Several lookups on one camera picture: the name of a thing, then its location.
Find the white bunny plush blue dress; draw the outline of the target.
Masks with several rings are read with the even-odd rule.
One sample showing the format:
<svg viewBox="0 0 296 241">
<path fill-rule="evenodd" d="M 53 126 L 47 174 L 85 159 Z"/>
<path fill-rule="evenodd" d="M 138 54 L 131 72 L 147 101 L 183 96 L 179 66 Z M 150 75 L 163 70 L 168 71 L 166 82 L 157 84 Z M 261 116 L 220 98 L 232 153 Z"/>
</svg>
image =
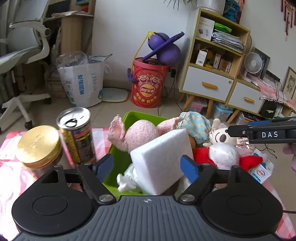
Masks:
<svg viewBox="0 0 296 241">
<path fill-rule="evenodd" d="M 218 118 L 210 123 L 210 120 L 194 111 L 182 112 L 180 117 L 182 120 L 177 124 L 177 128 L 187 130 L 192 149 L 209 147 L 216 143 L 227 143 L 236 147 L 243 156 L 252 154 L 256 149 L 247 138 L 229 136 L 228 128 Z"/>
</svg>

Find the santa hat white plush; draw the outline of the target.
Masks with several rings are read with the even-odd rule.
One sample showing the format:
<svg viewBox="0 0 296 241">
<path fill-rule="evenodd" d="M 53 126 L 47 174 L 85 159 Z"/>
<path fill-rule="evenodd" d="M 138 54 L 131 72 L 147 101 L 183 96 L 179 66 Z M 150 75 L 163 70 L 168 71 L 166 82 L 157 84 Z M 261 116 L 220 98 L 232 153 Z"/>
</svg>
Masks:
<svg viewBox="0 0 296 241">
<path fill-rule="evenodd" d="M 239 166 L 244 171 L 257 167 L 266 157 L 257 155 L 241 156 L 239 149 L 227 143 L 216 143 L 209 147 L 193 149 L 194 161 L 199 164 L 210 164 L 220 170 L 230 170 L 232 166 Z"/>
</svg>

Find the white stuffed glove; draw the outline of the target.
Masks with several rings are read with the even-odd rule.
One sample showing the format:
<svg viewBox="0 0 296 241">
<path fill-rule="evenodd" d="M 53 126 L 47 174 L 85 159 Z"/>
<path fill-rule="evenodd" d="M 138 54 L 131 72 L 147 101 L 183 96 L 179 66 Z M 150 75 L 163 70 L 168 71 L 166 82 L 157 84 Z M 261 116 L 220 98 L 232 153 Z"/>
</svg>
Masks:
<svg viewBox="0 0 296 241">
<path fill-rule="evenodd" d="M 137 171 L 134 164 L 126 169 L 124 174 L 119 173 L 116 177 L 118 184 L 117 190 L 123 192 L 142 193 L 142 178 L 140 171 Z"/>
</svg>

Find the white sponge block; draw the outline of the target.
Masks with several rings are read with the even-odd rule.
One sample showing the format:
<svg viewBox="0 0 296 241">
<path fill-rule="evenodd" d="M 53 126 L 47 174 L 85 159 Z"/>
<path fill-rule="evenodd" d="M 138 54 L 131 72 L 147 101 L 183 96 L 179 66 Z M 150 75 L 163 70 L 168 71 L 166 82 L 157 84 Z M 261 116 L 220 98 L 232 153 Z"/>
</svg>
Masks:
<svg viewBox="0 0 296 241">
<path fill-rule="evenodd" d="M 149 195 L 163 194 L 183 176 L 183 155 L 193 158 L 186 129 L 172 130 L 131 151 L 141 190 Z"/>
</svg>

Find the pink pig plush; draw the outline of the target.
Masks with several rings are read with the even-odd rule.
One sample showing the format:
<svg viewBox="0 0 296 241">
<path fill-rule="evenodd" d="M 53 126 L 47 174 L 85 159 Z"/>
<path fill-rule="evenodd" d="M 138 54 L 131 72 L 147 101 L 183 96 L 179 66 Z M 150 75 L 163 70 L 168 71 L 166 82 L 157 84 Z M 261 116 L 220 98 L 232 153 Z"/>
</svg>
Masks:
<svg viewBox="0 0 296 241">
<path fill-rule="evenodd" d="M 130 153 L 161 135 L 177 128 L 182 117 L 162 121 L 157 126 L 148 120 L 138 120 L 128 130 L 120 116 L 115 116 L 109 127 L 108 140 L 119 150 Z"/>
</svg>

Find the green plastic bin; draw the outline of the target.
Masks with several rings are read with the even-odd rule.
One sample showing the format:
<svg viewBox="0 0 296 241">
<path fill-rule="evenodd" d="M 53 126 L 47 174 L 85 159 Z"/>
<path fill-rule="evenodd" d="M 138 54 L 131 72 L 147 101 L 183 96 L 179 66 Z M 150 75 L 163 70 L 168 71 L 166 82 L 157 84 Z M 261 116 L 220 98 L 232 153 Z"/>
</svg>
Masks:
<svg viewBox="0 0 296 241">
<path fill-rule="evenodd" d="M 129 129 L 136 121 L 138 120 L 148 120 L 154 125 L 158 125 L 162 121 L 168 120 L 168 118 L 156 116 L 147 113 L 140 113 L 137 111 L 129 111 L 122 118 L 122 121 L 125 125 L 125 129 Z M 142 192 L 122 192 L 120 193 L 117 190 L 117 181 L 116 177 L 118 174 L 123 174 L 128 166 L 132 163 L 129 153 L 123 152 L 116 148 L 113 144 L 111 145 L 109 154 L 112 154 L 114 158 L 114 167 L 107 178 L 104 180 L 104 186 L 118 199 L 121 195 L 136 195 L 143 196 Z"/>
</svg>

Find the blue white milk carton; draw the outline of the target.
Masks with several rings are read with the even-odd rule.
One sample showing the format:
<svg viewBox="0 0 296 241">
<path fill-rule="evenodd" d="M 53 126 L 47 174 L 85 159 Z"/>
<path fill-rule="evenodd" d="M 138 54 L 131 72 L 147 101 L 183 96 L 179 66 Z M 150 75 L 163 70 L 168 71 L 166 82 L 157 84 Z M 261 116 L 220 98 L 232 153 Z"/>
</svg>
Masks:
<svg viewBox="0 0 296 241">
<path fill-rule="evenodd" d="M 269 161 L 267 154 L 260 152 L 258 149 L 255 149 L 253 155 L 262 157 L 263 161 L 258 166 L 250 169 L 248 173 L 260 184 L 263 184 L 272 175 L 274 164 Z"/>
</svg>

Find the low wooden drawer cabinet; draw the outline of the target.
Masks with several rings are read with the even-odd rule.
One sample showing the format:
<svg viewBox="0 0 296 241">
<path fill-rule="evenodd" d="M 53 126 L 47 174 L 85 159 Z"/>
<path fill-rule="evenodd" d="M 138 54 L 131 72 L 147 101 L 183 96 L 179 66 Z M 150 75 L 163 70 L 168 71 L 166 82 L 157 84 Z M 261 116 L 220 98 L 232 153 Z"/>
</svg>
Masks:
<svg viewBox="0 0 296 241">
<path fill-rule="evenodd" d="M 240 77 L 236 78 L 226 99 L 226 105 L 234 109 L 227 124 L 231 124 L 241 111 L 260 116 L 259 112 L 265 102 L 260 96 L 259 87 Z"/>
</svg>

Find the yellow black drink can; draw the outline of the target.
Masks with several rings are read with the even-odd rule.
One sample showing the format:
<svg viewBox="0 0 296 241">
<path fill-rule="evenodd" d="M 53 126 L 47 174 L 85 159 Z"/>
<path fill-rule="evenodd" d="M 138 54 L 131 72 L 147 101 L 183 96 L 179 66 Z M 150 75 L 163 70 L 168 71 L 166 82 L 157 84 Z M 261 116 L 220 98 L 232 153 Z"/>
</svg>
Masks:
<svg viewBox="0 0 296 241">
<path fill-rule="evenodd" d="M 74 107 L 61 112 L 56 119 L 75 164 L 92 163 L 96 160 L 90 117 L 88 109 Z"/>
</svg>

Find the gold lid cookie jar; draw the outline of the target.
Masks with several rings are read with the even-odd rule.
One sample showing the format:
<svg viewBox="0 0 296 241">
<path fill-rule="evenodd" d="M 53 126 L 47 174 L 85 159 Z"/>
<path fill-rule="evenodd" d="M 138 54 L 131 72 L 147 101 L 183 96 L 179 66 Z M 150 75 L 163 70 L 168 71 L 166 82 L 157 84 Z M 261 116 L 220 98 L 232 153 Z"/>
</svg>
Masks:
<svg viewBox="0 0 296 241">
<path fill-rule="evenodd" d="M 37 126 L 19 140 L 16 158 L 27 169 L 37 170 L 57 164 L 62 156 L 58 130 L 53 126 Z"/>
</svg>

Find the clear storage box blue lid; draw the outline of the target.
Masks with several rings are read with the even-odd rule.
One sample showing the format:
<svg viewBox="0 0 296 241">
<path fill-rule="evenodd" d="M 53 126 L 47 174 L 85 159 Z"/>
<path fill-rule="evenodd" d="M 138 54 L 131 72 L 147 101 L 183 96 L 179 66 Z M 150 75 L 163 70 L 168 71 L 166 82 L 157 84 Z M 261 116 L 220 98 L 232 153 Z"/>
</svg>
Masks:
<svg viewBox="0 0 296 241">
<path fill-rule="evenodd" d="M 233 108 L 227 107 L 225 104 L 221 102 L 214 102 L 213 103 L 213 118 L 218 118 L 219 120 L 226 122 L 233 114 Z"/>
</svg>

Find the black framed picture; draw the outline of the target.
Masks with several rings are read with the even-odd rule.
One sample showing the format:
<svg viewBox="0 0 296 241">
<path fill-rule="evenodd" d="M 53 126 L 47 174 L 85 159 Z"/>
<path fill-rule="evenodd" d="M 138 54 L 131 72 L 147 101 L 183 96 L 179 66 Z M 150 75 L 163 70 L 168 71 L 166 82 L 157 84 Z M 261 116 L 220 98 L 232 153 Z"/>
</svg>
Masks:
<svg viewBox="0 0 296 241">
<path fill-rule="evenodd" d="M 266 74 L 267 67 L 268 67 L 269 61 L 270 61 L 270 57 L 255 47 L 252 48 L 252 52 L 259 54 L 260 58 L 262 59 L 261 70 L 257 74 L 254 74 L 255 76 L 257 76 L 258 78 L 260 78 L 262 80 Z"/>
</svg>

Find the white desk fan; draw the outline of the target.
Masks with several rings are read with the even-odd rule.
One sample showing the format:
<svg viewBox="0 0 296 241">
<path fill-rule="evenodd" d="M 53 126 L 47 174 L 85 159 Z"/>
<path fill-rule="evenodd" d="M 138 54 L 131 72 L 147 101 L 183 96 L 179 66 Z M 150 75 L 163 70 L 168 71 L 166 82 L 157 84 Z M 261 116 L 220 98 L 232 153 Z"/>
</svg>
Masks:
<svg viewBox="0 0 296 241">
<path fill-rule="evenodd" d="M 251 82 L 252 79 L 247 77 L 248 73 L 249 74 L 256 74 L 262 69 L 262 59 L 259 56 L 259 54 L 255 52 L 249 52 L 245 55 L 245 58 L 243 60 L 243 69 L 240 72 L 240 77 L 247 81 Z"/>
</svg>

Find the pink checkered tablecloth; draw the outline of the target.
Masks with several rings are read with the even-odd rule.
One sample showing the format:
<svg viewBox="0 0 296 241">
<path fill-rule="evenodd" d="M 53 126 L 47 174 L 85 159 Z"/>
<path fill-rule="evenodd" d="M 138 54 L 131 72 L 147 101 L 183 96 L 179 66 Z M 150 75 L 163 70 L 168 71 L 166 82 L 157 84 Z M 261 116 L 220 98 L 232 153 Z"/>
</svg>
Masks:
<svg viewBox="0 0 296 241">
<path fill-rule="evenodd" d="M 99 158 L 103 157 L 110 149 L 111 144 L 107 140 L 108 128 L 93 128 L 93 138 L 96 153 Z M 13 240 L 18 234 L 15 222 L 11 215 L 14 201 L 37 179 L 34 173 L 23 167 L 16 159 L 14 150 L 25 132 L 10 132 L 1 146 L 1 236 L 7 240 Z M 263 183 L 283 205 L 278 193 L 269 180 Z M 295 228 L 288 214 L 284 213 L 276 234 L 282 238 L 295 236 Z"/>
</svg>

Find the tall wooden shelf cabinet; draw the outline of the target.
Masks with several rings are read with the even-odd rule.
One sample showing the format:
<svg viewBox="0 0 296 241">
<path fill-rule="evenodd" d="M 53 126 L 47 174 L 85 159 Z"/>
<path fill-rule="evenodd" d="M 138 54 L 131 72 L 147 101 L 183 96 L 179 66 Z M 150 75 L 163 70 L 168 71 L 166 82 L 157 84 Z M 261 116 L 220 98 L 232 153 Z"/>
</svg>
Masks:
<svg viewBox="0 0 296 241">
<path fill-rule="evenodd" d="M 239 37 L 244 46 L 250 31 L 207 9 L 197 9 L 189 16 L 176 80 L 181 96 L 188 97 L 183 110 L 187 110 L 195 97 L 203 97 L 208 100 L 206 117 L 209 118 L 215 101 L 226 104 L 246 51 L 240 54 L 211 40 L 197 37 L 201 16 L 215 22 L 214 30 Z"/>
</svg>

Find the white paper shopping bag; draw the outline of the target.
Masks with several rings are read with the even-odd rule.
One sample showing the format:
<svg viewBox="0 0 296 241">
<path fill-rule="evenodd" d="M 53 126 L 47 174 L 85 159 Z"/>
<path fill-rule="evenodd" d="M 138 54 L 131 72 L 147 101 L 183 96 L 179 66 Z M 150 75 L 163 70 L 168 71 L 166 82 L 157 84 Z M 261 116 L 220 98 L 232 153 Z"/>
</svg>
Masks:
<svg viewBox="0 0 296 241">
<path fill-rule="evenodd" d="M 75 51 L 57 57 L 59 77 L 73 107 L 89 108 L 102 101 L 103 78 L 111 73 L 107 56 L 88 56 Z"/>
</svg>

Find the stack of magazines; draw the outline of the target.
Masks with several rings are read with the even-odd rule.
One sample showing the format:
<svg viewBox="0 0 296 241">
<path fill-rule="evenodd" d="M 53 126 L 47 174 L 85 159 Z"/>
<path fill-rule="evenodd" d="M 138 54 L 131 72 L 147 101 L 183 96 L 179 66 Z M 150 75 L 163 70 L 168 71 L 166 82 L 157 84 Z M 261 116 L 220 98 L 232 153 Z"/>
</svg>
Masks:
<svg viewBox="0 0 296 241">
<path fill-rule="evenodd" d="M 221 32 L 219 30 L 213 31 L 211 41 L 240 54 L 242 54 L 244 50 L 244 44 L 239 37 Z"/>
</svg>

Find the red chips bucket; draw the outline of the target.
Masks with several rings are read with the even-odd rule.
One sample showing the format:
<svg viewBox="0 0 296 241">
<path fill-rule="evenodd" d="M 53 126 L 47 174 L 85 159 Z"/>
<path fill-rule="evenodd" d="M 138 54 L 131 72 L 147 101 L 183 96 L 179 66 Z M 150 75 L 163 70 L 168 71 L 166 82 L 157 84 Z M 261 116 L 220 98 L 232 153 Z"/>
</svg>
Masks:
<svg viewBox="0 0 296 241">
<path fill-rule="evenodd" d="M 128 68 L 128 80 L 132 83 L 132 102 L 141 108 L 160 106 L 165 78 L 170 66 L 162 65 L 158 59 L 142 61 L 135 58 L 132 68 Z"/>
</svg>

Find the white product box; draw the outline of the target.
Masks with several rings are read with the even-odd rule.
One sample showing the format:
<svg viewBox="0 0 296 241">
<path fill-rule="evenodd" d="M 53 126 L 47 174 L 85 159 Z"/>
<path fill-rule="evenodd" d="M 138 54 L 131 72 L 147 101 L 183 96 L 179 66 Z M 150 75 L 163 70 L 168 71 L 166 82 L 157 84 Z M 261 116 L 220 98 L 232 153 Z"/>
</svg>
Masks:
<svg viewBox="0 0 296 241">
<path fill-rule="evenodd" d="M 205 17 L 199 18 L 197 37 L 210 41 L 212 38 L 215 22 Z"/>
</svg>

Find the purple jumping ball toy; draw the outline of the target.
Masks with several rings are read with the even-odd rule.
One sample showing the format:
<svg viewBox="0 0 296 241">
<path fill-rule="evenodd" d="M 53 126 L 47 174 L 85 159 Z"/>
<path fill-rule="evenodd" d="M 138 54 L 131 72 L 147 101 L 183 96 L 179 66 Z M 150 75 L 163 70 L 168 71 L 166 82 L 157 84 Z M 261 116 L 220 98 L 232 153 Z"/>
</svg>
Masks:
<svg viewBox="0 0 296 241">
<path fill-rule="evenodd" d="M 184 35 L 184 32 L 180 32 L 173 37 L 169 37 L 165 33 L 148 32 L 147 44 L 152 51 L 147 56 L 144 56 L 142 61 L 147 62 L 156 55 L 157 60 L 162 65 L 173 66 L 177 64 L 181 58 L 181 50 L 175 44 L 175 41 L 181 39 Z"/>
</svg>

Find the white ribbed plant pot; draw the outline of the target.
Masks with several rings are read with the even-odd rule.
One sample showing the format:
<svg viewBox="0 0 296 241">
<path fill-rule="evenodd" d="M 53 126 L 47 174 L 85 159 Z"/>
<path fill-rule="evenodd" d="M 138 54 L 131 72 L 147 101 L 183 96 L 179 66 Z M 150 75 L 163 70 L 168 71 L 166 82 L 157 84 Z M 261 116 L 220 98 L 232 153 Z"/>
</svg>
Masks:
<svg viewBox="0 0 296 241">
<path fill-rule="evenodd" d="M 225 0 L 197 0 L 197 8 L 203 8 L 223 15 Z"/>
</svg>

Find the grey office chair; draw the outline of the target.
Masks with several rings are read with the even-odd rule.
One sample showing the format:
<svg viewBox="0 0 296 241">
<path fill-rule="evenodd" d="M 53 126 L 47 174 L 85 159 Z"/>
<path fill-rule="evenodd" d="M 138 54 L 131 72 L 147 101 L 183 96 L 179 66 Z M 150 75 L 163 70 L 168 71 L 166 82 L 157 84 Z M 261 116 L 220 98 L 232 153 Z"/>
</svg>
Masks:
<svg viewBox="0 0 296 241">
<path fill-rule="evenodd" d="M 21 94 L 15 80 L 14 68 L 21 64 L 30 64 L 46 58 L 50 53 L 47 37 L 50 29 L 43 24 L 49 6 L 48 0 L 21 1 L 15 12 L 15 18 L 9 24 L 10 32 L 6 38 L 1 38 L 1 43 L 6 44 L 9 53 L 1 56 L 1 74 L 9 73 L 12 79 L 14 96 L 3 103 L 1 109 L 1 125 L 16 108 L 19 108 L 24 119 L 25 128 L 33 127 L 32 119 L 27 113 L 24 103 L 44 100 L 51 103 L 51 96 L 43 94 Z"/>
</svg>

